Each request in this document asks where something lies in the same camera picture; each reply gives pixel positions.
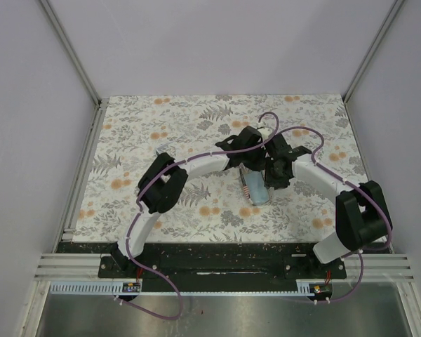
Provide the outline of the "light blue cleaning cloth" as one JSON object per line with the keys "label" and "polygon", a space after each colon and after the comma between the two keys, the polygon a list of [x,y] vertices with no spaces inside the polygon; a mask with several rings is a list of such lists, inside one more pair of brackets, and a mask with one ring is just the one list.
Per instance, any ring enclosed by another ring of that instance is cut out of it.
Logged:
{"label": "light blue cleaning cloth", "polygon": [[265,187],[262,173],[259,171],[249,171],[244,178],[252,205],[262,206],[266,204],[270,197],[268,189]]}

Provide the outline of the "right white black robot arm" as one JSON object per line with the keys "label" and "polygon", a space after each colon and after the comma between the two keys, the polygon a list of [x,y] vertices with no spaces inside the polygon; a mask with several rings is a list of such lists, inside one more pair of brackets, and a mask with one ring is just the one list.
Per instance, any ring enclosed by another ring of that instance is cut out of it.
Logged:
{"label": "right white black robot arm", "polygon": [[313,247],[305,261],[310,276],[319,278],[330,270],[330,262],[387,238],[392,223],[382,192],[373,180],[353,183],[324,167],[316,154],[304,146],[292,148],[282,135],[266,144],[265,185],[287,188],[292,179],[309,184],[335,207],[335,231]]}

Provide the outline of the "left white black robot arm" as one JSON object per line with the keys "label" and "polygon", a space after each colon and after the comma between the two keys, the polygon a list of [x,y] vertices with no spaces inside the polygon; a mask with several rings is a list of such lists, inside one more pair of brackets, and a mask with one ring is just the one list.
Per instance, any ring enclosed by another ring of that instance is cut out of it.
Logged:
{"label": "left white black robot arm", "polygon": [[176,161],[168,153],[159,154],[141,177],[136,199],[138,212],[113,246],[114,269],[122,277],[133,276],[139,256],[155,222],[178,202],[186,183],[211,173],[226,171],[240,165],[261,171],[265,161],[265,143],[275,132],[266,127],[245,127],[214,145],[209,151]]}

